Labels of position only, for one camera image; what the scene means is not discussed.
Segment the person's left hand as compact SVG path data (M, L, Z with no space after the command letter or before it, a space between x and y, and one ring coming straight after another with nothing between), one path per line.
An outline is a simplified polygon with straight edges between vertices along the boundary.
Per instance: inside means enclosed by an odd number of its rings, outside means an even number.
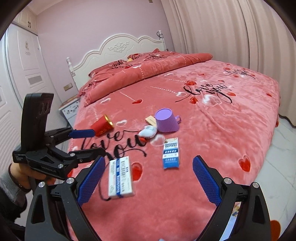
M12 162L9 167L12 180L23 189L31 189L30 178L46 180L47 176L43 173L32 170L27 164Z

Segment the grey sleeve forearm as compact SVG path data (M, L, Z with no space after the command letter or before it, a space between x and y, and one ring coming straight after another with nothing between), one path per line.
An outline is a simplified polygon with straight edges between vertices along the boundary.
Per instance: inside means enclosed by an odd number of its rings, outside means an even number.
M1 175L1 216L14 223L27 208L26 192L13 181L9 171Z

